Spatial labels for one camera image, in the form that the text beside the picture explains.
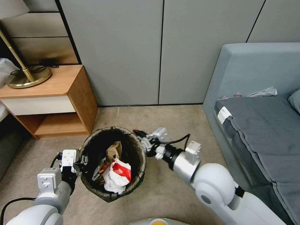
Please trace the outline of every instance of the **bed frame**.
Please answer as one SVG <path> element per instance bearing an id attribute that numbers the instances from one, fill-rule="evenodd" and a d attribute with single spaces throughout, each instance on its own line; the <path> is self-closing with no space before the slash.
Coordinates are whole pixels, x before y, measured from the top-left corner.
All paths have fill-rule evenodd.
<path id="1" fill-rule="evenodd" d="M 300 88 L 300 42 L 224 45 L 203 103 L 233 178 L 249 192 L 251 185 L 233 153 L 231 139 L 218 124 L 214 106 L 223 96 L 231 97 L 237 93 L 247 96 L 268 87 L 275 87 L 279 95 L 286 97 Z"/>

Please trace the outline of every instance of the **lamp shade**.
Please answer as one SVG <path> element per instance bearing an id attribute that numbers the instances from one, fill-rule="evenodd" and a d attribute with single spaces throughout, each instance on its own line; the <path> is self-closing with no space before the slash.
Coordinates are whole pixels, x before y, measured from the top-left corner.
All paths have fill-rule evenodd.
<path id="1" fill-rule="evenodd" d="M 0 0 L 0 20 L 28 12 L 29 9 L 23 0 Z"/>

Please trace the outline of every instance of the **white plastic bag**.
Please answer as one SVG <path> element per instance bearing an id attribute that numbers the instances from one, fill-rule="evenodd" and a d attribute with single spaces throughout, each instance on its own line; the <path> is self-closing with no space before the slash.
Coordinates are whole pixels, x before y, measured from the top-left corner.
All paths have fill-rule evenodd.
<path id="1" fill-rule="evenodd" d="M 12 61 L 6 58 L 0 58 L 0 88 L 5 85 L 5 79 L 10 75 L 14 70 L 18 70 Z"/>
<path id="2" fill-rule="evenodd" d="M 105 190 L 122 194 L 122 192 L 125 191 L 126 185 L 131 181 L 131 166 L 116 158 L 115 161 L 110 164 L 109 169 L 104 172 L 103 178 L 105 180 Z"/>
<path id="3" fill-rule="evenodd" d="M 269 87 L 258 92 L 253 92 L 252 94 L 249 94 L 247 97 L 275 96 L 275 95 L 277 95 L 277 89 L 274 87 Z"/>

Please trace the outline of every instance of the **brown paper bag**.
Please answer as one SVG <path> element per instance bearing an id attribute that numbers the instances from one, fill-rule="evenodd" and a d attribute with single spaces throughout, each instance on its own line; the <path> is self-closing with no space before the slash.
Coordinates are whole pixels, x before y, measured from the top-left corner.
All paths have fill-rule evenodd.
<path id="1" fill-rule="evenodd" d="M 113 143 L 107 150 L 106 154 L 110 159 L 120 159 L 122 155 L 122 145 L 120 141 Z"/>

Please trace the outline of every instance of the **black cable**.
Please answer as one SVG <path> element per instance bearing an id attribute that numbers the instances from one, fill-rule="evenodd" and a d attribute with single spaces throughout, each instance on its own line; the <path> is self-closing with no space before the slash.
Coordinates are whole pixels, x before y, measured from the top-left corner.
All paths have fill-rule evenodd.
<path id="1" fill-rule="evenodd" d="M 34 201 L 35 198 L 30 198 L 30 197 L 17 198 L 17 199 L 11 200 L 8 203 L 6 203 L 6 205 L 3 207 L 2 211 L 1 211 L 0 225 L 3 225 L 3 223 L 4 223 L 4 213 L 5 213 L 5 210 L 6 210 L 7 206 L 9 206 L 11 203 L 14 203 L 14 202 L 17 202 L 17 201 L 21 201 L 21 200 L 31 200 L 31 201 Z"/>
<path id="2" fill-rule="evenodd" d="M 44 71 L 47 67 L 51 67 L 51 68 L 58 68 L 59 66 L 58 65 L 54 65 L 54 66 L 45 66 L 45 65 L 41 65 L 40 67 L 38 68 L 35 68 L 33 70 L 30 70 L 31 73 L 40 73 L 42 71 Z M 12 71 L 10 74 L 14 74 L 15 72 L 19 72 L 21 71 L 22 69 L 19 69 L 19 70 L 14 70 Z"/>
<path id="3" fill-rule="evenodd" d="M 53 165 L 54 165 L 54 163 L 55 163 L 55 161 L 56 161 L 57 159 L 60 159 L 60 154 L 57 154 L 57 155 L 55 156 L 55 158 L 53 159 L 53 161 L 52 161 L 52 163 L 51 163 L 51 165 L 50 165 L 50 168 L 53 167 Z"/>
<path id="4" fill-rule="evenodd" d="M 184 150 L 185 150 L 186 147 L 187 147 L 187 143 L 188 143 L 188 139 L 189 139 L 190 135 L 191 135 L 191 134 L 187 134 L 186 136 L 184 136 L 184 137 L 182 137 L 182 138 L 180 138 L 180 139 L 178 139 L 178 140 L 176 140 L 176 141 L 171 141 L 171 142 L 159 142 L 159 143 L 161 143 L 161 144 L 175 144 L 175 143 L 178 143 L 178 142 L 183 141 L 184 139 L 187 139 L 187 140 L 185 141 L 185 145 L 184 145 Z"/>

